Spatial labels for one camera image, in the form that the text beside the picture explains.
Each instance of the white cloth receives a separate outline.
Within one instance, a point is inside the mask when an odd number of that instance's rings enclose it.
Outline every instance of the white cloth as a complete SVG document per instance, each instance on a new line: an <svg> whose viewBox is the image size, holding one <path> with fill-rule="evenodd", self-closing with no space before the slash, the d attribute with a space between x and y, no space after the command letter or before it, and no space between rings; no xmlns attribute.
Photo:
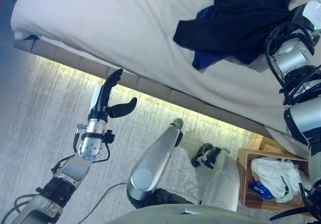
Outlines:
<svg viewBox="0 0 321 224"><path fill-rule="evenodd" d="M261 183L272 193L277 203L288 202L300 192L298 184L302 183L302 178L290 160L262 157L252 160L251 169L259 175Z"/></svg>

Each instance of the mattress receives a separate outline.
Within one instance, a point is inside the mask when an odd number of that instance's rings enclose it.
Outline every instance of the mattress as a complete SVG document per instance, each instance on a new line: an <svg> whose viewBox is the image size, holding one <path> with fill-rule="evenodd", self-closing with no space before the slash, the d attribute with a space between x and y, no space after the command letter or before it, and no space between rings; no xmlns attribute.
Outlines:
<svg viewBox="0 0 321 224"><path fill-rule="evenodd" d="M293 0L291 7L307 1ZM194 19L212 4L213 0L17 0L11 25L16 39L36 35L103 64L121 66L262 123L280 142L284 137L292 142L280 85L263 56L253 63L263 67L262 72L231 59L197 71L191 65L194 52L173 41L179 20ZM320 51L316 54L321 59Z"/></svg>

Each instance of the navy blue clothing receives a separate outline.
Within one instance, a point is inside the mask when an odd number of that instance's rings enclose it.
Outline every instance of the navy blue clothing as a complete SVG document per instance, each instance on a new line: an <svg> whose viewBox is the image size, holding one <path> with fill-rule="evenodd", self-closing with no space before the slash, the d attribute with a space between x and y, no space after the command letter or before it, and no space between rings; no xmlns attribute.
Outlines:
<svg viewBox="0 0 321 224"><path fill-rule="evenodd" d="M291 0L214 0L195 20L180 21L174 41L195 50L193 66L203 69L233 55L250 64L264 52L268 34L291 21Z"/></svg>

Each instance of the woven basket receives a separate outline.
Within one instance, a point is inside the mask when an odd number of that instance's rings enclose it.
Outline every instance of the woven basket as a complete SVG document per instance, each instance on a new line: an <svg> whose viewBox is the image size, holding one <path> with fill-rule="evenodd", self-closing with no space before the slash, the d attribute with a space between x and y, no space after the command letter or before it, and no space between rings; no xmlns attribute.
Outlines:
<svg viewBox="0 0 321 224"><path fill-rule="evenodd" d="M293 199L287 203L279 204L275 202L275 199L264 200L261 195L249 188L252 183L259 180L259 176L251 170L252 160L266 156L289 159L294 163L295 168L303 171L308 176L308 161L305 159L301 159L290 153L273 153L241 148L237 153L237 163L241 181L239 196L241 203L247 208L265 209L270 211L285 211L303 206L300 195L295 195Z"/></svg>

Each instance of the bed frame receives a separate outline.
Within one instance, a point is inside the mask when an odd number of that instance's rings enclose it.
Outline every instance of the bed frame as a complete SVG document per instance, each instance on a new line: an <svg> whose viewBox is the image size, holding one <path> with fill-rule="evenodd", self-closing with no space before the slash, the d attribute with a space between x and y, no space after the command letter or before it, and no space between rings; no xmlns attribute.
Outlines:
<svg viewBox="0 0 321 224"><path fill-rule="evenodd" d="M115 70L115 68L105 66L101 63L68 52L62 48L42 41L34 36L31 36L25 40L15 40L15 47L42 57L46 57L48 59L52 59L59 63L104 79ZM240 128L252 131L254 133L272 138L271 134L266 130L264 125L256 121L213 106L195 97L172 89L145 77L123 73L119 84L157 97L161 100L207 115L217 120L221 120Z"/></svg>

